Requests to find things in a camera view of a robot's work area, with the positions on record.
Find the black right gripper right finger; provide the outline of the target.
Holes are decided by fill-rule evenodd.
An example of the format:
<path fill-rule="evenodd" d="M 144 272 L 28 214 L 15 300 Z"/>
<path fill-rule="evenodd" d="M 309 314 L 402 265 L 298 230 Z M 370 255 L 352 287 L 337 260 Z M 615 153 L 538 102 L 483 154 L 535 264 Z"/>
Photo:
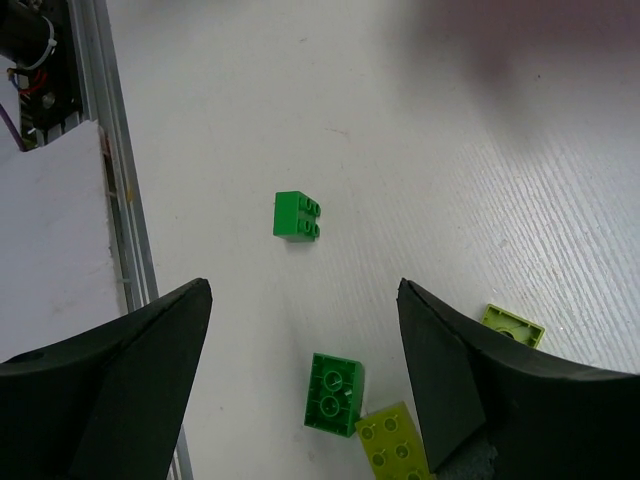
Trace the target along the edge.
<path fill-rule="evenodd" d="M 410 280 L 405 359 L 429 469 L 440 479 L 635 479 L 639 378 L 518 343 Z"/>

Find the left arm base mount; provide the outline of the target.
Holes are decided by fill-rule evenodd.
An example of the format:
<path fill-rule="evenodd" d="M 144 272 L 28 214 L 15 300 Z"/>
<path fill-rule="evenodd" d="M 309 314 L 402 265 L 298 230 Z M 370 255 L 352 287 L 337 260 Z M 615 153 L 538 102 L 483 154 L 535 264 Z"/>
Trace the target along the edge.
<path fill-rule="evenodd" d="M 17 93 L 18 130 L 45 145 L 81 122 L 83 101 L 68 1 L 1 2 L 1 77 Z"/>

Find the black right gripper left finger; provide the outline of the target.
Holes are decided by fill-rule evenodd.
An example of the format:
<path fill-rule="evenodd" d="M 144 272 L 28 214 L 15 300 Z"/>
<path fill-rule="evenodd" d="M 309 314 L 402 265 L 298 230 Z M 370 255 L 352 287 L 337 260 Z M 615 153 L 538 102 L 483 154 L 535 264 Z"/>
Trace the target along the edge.
<path fill-rule="evenodd" d="M 3 362 L 2 478 L 166 478 L 211 308 L 197 278 Z"/>

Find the small green lego brick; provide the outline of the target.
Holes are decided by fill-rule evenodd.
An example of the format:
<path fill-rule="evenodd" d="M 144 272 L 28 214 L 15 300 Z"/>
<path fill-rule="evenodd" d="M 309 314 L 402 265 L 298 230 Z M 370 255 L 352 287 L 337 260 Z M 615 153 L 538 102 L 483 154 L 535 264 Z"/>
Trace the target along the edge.
<path fill-rule="evenodd" d="M 300 191 L 277 192 L 273 235 L 288 242 L 314 242 L 320 236 L 321 206 Z"/>

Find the dark green lego brick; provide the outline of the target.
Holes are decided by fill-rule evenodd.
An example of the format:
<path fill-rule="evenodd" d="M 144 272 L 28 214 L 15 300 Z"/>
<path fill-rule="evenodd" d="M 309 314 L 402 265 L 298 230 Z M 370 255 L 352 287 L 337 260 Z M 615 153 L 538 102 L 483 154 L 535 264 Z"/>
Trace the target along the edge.
<path fill-rule="evenodd" d="M 304 425 L 350 438 L 360 419 L 365 383 L 361 362 L 314 353 Z"/>

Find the lime long lego brick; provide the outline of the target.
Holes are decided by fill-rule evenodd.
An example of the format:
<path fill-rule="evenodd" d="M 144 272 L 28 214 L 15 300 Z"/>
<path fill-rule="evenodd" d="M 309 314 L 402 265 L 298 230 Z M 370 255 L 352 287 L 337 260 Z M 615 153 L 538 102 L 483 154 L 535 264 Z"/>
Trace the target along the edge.
<path fill-rule="evenodd" d="M 362 418 L 355 426 L 376 479 L 434 479 L 421 436 L 404 402 Z"/>

